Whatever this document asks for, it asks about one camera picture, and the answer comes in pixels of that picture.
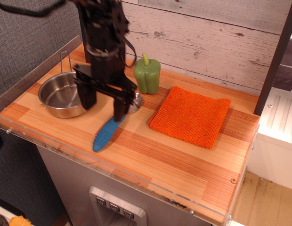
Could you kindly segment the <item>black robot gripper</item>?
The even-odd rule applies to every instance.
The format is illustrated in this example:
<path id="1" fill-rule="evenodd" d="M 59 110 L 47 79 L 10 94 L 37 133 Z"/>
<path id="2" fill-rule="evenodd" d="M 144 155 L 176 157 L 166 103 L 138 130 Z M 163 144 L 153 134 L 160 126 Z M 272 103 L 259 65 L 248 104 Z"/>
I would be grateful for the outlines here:
<path id="1" fill-rule="evenodd" d="M 114 98 L 114 121 L 120 122 L 128 113 L 137 89 L 124 73 L 125 48 L 111 57 L 95 57 L 90 55 L 91 65 L 76 64 L 75 83 L 81 105 L 85 110 L 97 102 L 97 92 Z"/>

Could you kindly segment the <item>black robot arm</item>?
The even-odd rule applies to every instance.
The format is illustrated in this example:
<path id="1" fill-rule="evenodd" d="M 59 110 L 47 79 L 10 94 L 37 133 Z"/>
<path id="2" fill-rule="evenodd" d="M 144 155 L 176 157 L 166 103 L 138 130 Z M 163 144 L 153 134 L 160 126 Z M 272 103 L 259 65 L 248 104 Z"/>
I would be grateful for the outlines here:
<path id="1" fill-rule="evenodd" d="M 125 48 L 131 47 L 120 0 L 75 0 L 90 65 L 74 65 L 78 94 L 84 109 L 97 102 L 97 93 L 114 98 L 114 120 L 119 122 L 133 103 L 137 86 L 124 73 Z"/>

